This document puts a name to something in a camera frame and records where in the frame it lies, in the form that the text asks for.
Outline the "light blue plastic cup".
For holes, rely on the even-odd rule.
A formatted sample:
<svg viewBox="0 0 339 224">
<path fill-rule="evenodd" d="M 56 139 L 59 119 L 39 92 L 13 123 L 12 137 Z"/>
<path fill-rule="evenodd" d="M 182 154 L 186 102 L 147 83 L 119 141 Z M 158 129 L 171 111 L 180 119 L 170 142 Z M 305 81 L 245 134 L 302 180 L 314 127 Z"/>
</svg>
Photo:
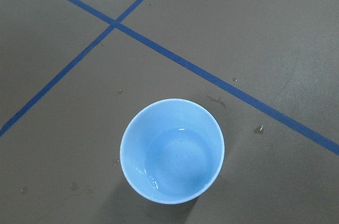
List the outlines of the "light blue plastic cup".
<svg viewBox="0 0 339 224">
<path fill-rule="evenodd" d="M 160 204 L 180 204 L 204 193 L 225 156 L 221 128 L 202 106 L 184 99 L 160 100 L 128 124 L 120 164 L 129 185 Z"/>
</svg>

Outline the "brown paper table mat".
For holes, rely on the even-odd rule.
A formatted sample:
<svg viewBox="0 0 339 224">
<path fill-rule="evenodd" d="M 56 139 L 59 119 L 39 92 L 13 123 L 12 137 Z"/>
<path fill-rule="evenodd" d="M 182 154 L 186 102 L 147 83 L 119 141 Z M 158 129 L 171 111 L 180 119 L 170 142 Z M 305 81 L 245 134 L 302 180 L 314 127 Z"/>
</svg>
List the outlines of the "brown paper table mat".
<svg viewBox="0 0 339 224">
<path fill-rule="evenodd" d="M 338 0 L 1 0 L 1 223 L 338 223 L 338 155 L 165 57 L 161 47 L 338 142 Z M 137 194 L 120 142 L 183 98 L 225 139 L 188 203 Z"/>
</svg>

